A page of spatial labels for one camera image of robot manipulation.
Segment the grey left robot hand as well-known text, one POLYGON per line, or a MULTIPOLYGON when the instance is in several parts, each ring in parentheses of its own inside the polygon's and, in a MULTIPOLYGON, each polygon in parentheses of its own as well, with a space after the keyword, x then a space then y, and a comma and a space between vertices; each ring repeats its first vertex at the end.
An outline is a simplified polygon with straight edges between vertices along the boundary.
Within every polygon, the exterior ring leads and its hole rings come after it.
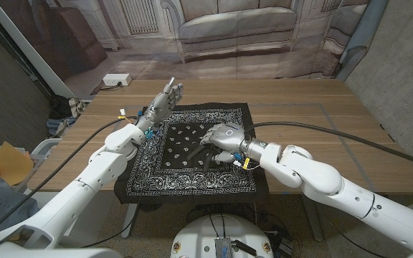
POLYGON ((161 123, 171 114, 171 111, 182 99, 183 93, 184 86, 181 83, 176 84, 175 78, 172 77, 148 106, 145 118, 148 118, 153 124, 161 123))

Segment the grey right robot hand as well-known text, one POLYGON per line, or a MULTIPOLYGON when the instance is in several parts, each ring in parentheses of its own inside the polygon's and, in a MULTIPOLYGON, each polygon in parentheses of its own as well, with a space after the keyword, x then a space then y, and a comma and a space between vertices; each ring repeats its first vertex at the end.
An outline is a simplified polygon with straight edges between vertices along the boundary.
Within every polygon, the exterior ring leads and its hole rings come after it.
POLYGON ((235 123, 217 124, 208 129, 201 137, 201 145, 213 145, 219 148, 219 154, 212 157, 213 161, 233 163, 236 155, 243 155, 242 142, 245 131, 235 123))

